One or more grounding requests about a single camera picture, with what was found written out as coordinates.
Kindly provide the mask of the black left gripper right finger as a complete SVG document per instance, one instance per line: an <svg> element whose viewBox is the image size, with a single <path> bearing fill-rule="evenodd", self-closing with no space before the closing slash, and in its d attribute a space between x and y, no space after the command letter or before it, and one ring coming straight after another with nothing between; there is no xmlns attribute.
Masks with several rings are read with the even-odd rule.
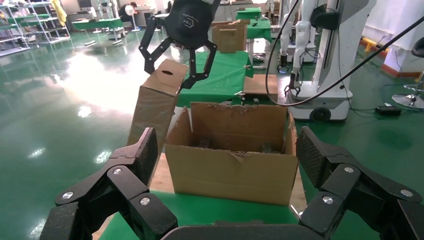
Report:
<svg viewBox="0 0 424 240"><path fill-rule="evenodd" d="M376 173L348 150L321 141L304 126L296 140L296 157L317 189L299 224L329 240L351 211L382 240L421 240L424 207L415 190Z"/></svg>

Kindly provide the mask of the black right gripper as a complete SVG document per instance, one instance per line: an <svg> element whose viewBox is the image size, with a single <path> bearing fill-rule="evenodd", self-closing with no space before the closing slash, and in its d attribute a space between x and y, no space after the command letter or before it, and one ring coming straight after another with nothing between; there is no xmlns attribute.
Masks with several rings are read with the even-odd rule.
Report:
<svg viewBox="0 0 424 240"><path fill-rule="evenodd" d="M144 58L144 71L152 74L155 61L170 47L172 40L189 50L189 75L181 84L181 89L191 89L193 85L209 77L217 52L217 45L208 40L208 31L215 19L220 0L175 0L170 13L163 19L151 16L139 44ZM150 53L149 44L156 27L163 26L167 32L160 45ZM197 73L196 49L205 46L209 50L203 72Z"/></svg>

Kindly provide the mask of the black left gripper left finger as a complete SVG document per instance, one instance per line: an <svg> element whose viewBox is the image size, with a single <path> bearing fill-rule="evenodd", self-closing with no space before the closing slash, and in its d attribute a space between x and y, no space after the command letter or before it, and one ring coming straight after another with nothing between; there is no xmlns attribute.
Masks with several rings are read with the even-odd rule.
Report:
<svg viewBox="0 0 424 240"><path fill-rule="evenodd" d="M162 239L178 220L148 187L157 161L156 131L148 127L135 144L116 149L99 171L57 195L40 238L90 240L119 213L139 239Z"/></svg>

